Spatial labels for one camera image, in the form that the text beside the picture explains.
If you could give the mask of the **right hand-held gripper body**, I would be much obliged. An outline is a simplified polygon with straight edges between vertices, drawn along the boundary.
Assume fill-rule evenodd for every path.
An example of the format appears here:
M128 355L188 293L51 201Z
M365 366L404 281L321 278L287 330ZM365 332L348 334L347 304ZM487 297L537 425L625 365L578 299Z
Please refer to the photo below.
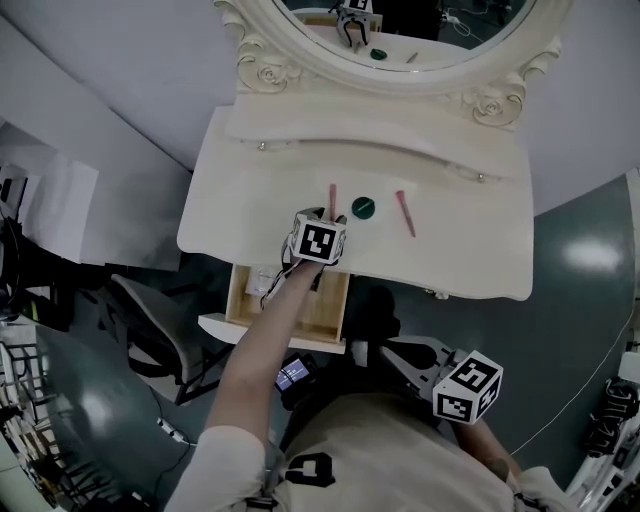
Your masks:
M474 425L499 396L503 368L472 351L433 388L433 415Z

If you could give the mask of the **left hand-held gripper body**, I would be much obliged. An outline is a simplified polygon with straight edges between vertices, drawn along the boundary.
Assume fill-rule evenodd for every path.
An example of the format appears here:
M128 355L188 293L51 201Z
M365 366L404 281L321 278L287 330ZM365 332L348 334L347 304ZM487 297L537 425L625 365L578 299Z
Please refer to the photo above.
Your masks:
M285 274L304 262L334 266L341 258L346 242L346 225L317 219L300 210L295 214L293 227L283 244L281 265Z

